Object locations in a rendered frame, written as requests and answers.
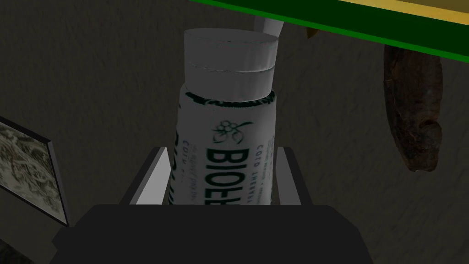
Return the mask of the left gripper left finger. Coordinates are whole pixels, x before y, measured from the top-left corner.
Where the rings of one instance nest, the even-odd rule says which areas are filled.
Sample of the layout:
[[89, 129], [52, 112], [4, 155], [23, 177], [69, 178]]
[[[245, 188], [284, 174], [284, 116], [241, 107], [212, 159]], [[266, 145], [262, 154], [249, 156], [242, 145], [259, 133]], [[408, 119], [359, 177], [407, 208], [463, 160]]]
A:
[[154, 147], [123, 195], [120, 205], [162, 205], [171, 166], [166, 147]]

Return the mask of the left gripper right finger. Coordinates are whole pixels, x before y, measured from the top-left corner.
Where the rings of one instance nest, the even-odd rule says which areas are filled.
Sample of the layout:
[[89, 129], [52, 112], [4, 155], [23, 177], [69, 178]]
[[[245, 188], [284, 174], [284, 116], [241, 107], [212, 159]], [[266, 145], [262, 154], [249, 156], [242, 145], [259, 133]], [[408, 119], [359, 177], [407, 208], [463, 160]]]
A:
[[297, 158], [290, 147], [277, 147], [273, 205], [313, 205]]

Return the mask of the white bottle with green print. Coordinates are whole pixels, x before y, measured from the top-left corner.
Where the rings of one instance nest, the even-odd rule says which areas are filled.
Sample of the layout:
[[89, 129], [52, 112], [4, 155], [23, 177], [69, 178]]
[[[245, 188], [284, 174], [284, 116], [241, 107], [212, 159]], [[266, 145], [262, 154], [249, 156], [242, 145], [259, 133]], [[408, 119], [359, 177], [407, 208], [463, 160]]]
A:
[[270, 205], [276, 36], [229, 28], [184, 33], [170, 205]]

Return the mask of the framed grey picture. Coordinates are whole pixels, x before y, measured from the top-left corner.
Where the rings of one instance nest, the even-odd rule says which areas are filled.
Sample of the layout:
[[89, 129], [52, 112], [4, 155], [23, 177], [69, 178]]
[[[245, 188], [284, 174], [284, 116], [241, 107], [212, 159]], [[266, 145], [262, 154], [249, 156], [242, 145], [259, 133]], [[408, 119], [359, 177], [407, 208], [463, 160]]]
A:
[[68, 227], [69, 207], [52, 140], [0, 116], [0, 188]]

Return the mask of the dark brown table leg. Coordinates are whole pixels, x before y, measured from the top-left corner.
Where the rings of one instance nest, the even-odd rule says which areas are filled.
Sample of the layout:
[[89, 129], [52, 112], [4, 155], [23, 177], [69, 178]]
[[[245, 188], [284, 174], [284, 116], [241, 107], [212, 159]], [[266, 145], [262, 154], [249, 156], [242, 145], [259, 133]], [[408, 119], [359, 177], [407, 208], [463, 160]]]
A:
[[385, 45], [384, 99], [391, 135], [410, 171], [434, 171], [442, 143], [439, 56]]

